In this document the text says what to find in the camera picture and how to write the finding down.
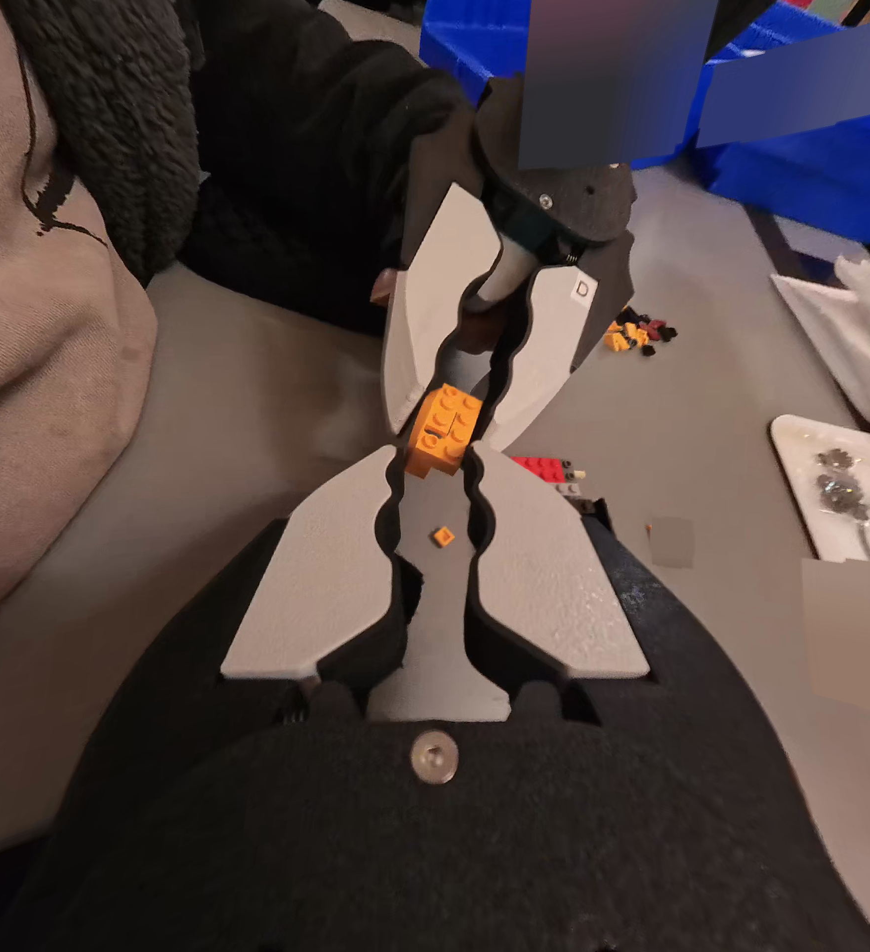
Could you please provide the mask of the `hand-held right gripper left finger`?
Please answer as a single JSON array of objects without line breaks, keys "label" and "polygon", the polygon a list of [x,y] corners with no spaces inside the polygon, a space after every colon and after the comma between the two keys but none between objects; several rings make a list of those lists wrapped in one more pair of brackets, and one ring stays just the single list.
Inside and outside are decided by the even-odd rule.
[{"label": "hand-held right gripper left finger", "polygon": [[381,683],[402,666],[404,489],[404,452],[384,445],[293,510],[223,660],[223,677]]}]

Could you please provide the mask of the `person's left forearm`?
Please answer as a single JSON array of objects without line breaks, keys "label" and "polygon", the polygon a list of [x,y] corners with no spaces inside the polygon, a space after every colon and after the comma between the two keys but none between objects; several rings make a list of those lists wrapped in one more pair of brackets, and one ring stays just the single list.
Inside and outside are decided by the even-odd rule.
[{"label": "person's left forearm", "polygon": [[410,154],[467,148],[458,82],[389,41],[355,41],[311,2],[186,2],[200,186],[178,260],[249,298],[380,339],[371,295],[401,265]]}]

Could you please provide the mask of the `orange toy brick assembly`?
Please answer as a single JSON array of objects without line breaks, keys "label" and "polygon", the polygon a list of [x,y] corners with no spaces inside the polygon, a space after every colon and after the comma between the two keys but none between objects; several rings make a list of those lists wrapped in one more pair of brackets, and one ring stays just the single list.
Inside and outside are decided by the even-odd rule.
[{"label": "orange toy brick assembly", "polygon": [[405,472],[425,479],[435,470],[455,475],[473,438],[483,402],[448,384],[424,398],[405,453]]}]

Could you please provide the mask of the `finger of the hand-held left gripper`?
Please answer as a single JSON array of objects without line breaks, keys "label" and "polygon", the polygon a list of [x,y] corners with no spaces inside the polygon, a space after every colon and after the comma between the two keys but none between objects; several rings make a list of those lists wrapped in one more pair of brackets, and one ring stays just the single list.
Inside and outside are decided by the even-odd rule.
[{"label": "finger of the hand-held left gripper", "polygon": [[500,235],[480,198],[452,184],[411,264],[396,273],[381,358],[389,430],[399,436],[426,395],[463,303],[500,260]]},{"label": "finger of the hand-held left gripper", "polygon": [[531,279],[523,331],[501,344],[492,366],[480,440],[507,449],[549,405],[571,375],[598,287],[576,267],[540,269]]}]

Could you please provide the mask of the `pile of small toy bricks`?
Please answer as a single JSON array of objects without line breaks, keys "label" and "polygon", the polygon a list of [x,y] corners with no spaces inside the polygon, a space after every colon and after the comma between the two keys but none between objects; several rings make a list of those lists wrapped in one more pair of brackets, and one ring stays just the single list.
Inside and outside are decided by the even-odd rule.
[{"label": "pile of small toy bricks", "polygon": [[608,326],[602,342],[614,353],[639,352],[644,358],[651,358],[659,346],[671,343],[678,336],[677,327],[665,320],[653,319],[628,304]]}]

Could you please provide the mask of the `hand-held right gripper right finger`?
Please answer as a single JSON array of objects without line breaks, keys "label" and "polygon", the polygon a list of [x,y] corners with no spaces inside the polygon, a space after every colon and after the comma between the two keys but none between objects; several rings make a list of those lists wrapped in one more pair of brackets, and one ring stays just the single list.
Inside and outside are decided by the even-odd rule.
[{"label": "hand-held right gripper right finger", "polygon": [[494,683],[645,677],[581,513],[483,440],[468,450],[465,487],[476,547],[465,650],[476,669]]}]

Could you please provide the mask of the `black grey toy brick model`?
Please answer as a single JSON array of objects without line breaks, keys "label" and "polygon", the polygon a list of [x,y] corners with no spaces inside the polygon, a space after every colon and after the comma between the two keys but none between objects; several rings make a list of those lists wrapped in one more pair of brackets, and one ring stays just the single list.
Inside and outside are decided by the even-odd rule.
[{"label": "black grey toy brick model", "polygon": [[595,498],[586,487],[586,472],[572,461],[556,457],[513,456],[513,462],[552,486],[583,516],[596,518],[606,529],[613,531],[606,501]]}]

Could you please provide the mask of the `blue plastic bin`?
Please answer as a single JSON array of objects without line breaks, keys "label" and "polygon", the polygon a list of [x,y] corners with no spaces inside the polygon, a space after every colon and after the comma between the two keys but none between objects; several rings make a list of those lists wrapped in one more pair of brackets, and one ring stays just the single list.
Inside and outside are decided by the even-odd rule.
[{"label": "blue plastic bin", "polygon": [[524,72],[529,1],[428,1],[419,55],[451,74],[473,105],[489,80]]},{"label": "blue plastic bin", "polygon": [[870,244],[870,115],[687,153],[715,195]]}]

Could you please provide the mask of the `clear bag of metal parts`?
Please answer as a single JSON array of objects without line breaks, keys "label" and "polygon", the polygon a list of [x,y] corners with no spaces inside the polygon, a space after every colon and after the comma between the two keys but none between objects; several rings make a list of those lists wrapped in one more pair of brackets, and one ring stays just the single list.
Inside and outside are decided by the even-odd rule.
[{"label": "clear bag of metal parts", "polygon": [[817,454],[815,490],[822,511],[845,518],[870,561],[870,464],[841,447]]}]

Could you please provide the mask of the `grey desk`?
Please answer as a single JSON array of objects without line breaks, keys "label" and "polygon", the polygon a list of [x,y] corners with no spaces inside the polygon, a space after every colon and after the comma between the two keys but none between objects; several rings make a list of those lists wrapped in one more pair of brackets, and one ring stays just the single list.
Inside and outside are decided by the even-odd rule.
[{"label": "grey desk", "polygon": [[[597,351],[512,449],[589,467],[620,540],[750,682],[870,917],[870,713],[813,694],[808,540],[766,430],[850,425],[772,288],[747,214],[677,170],[637,173],[634,306],[679,329]],[[0,607],[0,908],[92,729],[167,622],[271,519],[381,443],[378,345],[181,266],[151,286],[158,348],[135,439]]]}]

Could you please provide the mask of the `white tray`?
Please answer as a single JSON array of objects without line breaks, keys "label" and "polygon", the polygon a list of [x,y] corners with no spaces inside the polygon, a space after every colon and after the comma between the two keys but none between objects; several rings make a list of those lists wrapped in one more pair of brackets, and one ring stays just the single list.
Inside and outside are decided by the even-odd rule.
[{"label": "white tray", "polygon": [[870,464],[870,434],[786,414],[769,436],[814,551],[801,576],[812,690],[870,711],[870,561],[851,524],[822,511],[814,485],[815,458],[833,447]]}]

